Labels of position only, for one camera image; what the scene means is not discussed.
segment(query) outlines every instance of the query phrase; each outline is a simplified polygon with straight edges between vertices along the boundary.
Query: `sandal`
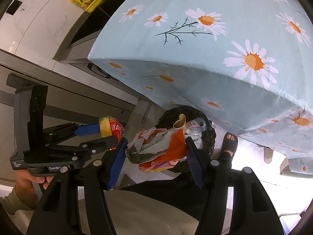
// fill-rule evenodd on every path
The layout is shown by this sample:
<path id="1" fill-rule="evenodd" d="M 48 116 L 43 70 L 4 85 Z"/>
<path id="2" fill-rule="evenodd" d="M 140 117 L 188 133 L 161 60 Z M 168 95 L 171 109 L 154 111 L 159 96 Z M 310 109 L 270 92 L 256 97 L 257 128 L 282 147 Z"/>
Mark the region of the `sandal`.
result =
<path id="1" fill-rule="evenodd" d="M 235 140 L 230 140 L 230 139 L 227 139 L 226 137 L 228 135 L 232 135 L 235 137 Z M 234 155 L 235 155 L 235 152 L 236 152 L 236 149 L 237 149 L 237 146 L 238 146 L 238 137 L 227 132 L 224 136 L 224 139 L 223 139 L 223 144 L 222 144 L 222 148 L 221 148 L 221 151 L 223 152 L 224 150 L 228 150 L 230 152 L 233 152 L 233 155 L 232 155 L 232 158 L 231 160 L 233 160 L 234 158 Z"/>

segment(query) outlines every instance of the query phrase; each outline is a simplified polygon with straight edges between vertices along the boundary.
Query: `metal screw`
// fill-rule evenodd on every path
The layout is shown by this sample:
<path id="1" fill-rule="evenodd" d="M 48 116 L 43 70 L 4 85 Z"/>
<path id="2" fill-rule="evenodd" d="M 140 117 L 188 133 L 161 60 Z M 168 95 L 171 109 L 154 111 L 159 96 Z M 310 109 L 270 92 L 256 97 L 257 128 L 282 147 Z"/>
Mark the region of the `metal screw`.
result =
<path id="1" fill-rule="evenodd" d="M 219 166 L 219 161 L 217 161 L 217 160 L 212 160 L 212 161 L 211 161 L 211 165 L 212 165 L 212 166 Z"/>
<path id="2" fill-rule="evenodd" d="M 63 166 L 60 168 L 60 172 L 65 173 L 67 172 L 68 168 L 66 166 Z"/>
<path id="3" fill-rule="evenodd" d="M 245 172 L 245 173 L 251 173 L 252 170 L 251 170 L 251 168 L 249 168 L 249 167 L 244 167 L 244 172 Z"/>
<path id="4" fill-rule="evenodd" d="M 100 166 L 101 164 L 102 164 L 101 160 L 96 160 L 96 161 L 93 162 L 94 166 Z"/>

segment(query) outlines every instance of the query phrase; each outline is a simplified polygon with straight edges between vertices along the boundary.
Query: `yellow and red package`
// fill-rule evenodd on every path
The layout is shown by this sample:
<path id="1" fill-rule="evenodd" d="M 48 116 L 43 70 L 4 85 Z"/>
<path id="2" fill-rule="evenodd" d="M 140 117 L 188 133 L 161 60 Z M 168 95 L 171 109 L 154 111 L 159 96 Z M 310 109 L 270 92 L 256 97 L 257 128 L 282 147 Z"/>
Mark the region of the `yellow and red package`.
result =
<path id="1" fill-rule="evenodd" d="M 103 117 L 99 119 L 99 126 L 101 136 L 103 138 L 108 136 L 115 136 L 117 141 L 120 142 L 122 137 L 122 131 L 124 127 L 119 123 L 119 121 L 113 117 Z"/>

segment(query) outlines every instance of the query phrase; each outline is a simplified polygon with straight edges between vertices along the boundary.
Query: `black trash bag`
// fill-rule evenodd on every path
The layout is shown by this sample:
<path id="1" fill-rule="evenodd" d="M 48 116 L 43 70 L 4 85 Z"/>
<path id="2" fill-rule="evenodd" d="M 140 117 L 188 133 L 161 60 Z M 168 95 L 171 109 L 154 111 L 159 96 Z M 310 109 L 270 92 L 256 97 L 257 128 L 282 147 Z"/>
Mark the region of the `black trash bag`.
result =
<path id="1" fill-rule="evenodd" d="M 167 110 L 159 119 L 156 124 L 156 128 L 166 128 L 171 129 L 173 124 L 179 119 L 179 115 L 184 114 L 186 116 L 186 122 L 192 121 L 196 118 L 203 118 L 207 125 L 206 131 L 202 132 L 202 142 L 203 142 L 203 150 L 208 153 L 209 156 L 213 154 L 216 133 L 214 128 L 212 127 L 212 122 L 206 117 L 206 115 L 190 106 L 180 106 L 177 108 L 172 108 Z M 169 169 L 173 172 L 190 172 L 188 162 L 183 161 L 178 163 L 174 168 Z"/>

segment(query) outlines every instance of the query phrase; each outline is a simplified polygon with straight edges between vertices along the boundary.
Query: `table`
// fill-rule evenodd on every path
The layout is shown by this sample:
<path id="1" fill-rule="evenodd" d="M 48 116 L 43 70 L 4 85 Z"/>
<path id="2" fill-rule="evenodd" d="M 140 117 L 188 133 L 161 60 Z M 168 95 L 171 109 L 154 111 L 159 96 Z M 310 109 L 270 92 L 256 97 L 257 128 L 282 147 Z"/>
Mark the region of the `table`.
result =
<path id="1" fill-rule="evenodd" d="M 88 59 L 313 174 L 312 37 L 297 0 L 126 0 Z"/>

